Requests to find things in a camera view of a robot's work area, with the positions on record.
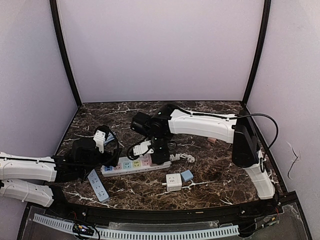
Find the white multicolour power strip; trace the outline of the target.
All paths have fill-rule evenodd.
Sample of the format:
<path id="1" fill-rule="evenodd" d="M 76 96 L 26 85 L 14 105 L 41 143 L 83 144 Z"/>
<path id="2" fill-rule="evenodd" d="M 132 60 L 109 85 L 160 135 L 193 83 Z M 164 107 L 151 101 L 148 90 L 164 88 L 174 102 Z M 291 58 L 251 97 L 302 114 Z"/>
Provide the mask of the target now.
<path id="1" fill-rule="evenodd" d="M 167 169 L 170 166 L 170 161 L 166 161 L 160 165 L 152 163 L 151 155 L 147 154 L 136 160 L 129 160 L 127 157 L 120 157 L 116 167 L 103 165 L 100 168 L 100 172 L 104 177 L 113 177 L 157 171 Z"/>

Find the small pink charger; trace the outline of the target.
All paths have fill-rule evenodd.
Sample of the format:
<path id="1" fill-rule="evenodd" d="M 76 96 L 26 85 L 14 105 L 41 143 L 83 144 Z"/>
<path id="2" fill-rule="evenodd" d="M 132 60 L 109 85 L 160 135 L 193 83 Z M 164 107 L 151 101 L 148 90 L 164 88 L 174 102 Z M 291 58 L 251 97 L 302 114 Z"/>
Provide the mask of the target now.
<path id="1" fill-rule="evenodd" d="M 210 143 L 213 143 L 215 144 L 217 139 L 216 138 L 213 138 L 213 137 L 208 137 L 207 140 L 210 142 Z"/>

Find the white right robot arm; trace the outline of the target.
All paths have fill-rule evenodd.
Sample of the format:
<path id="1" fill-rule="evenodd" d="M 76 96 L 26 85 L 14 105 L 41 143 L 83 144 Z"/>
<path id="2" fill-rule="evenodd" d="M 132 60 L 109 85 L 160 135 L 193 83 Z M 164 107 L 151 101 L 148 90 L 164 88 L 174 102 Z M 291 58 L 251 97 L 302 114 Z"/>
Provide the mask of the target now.
<path id="1" fill-rule="evenodd" d="M 169 144 L 175 135 L 192 135 L 220 140 L 232 145 L 231 160 L 246 171 L 260 200 L 275 197 L 276 187 L 265 168 L 269 149 L 262 150 L 254 129 L 253 117 L 242 110 L 239 114 L 214 114 L 183 109 L 174 104 L 162 106 L 154 115 L 138 112 L 130 128 L 143 139 L 127 150 L 134 161 L 150 154 L 152 163 L 161 165 L 172 160 Z"/>

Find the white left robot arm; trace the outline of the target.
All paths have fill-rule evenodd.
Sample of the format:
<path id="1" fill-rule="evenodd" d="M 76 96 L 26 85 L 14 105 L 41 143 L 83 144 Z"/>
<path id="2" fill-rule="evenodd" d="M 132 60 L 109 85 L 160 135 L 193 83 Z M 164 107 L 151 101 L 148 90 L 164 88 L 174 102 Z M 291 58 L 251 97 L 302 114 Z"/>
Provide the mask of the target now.
<path id="1" fill-rule="evenodd" d="M 101 140 L 81 138 L 65 155 L 26 157 L 1 152 L 0 195 L 50 207 L 64 200 L 53 183 L 83 181 L 97 167 L 115 167 L 121 151 L 118 144 L 110 152 Z"/>

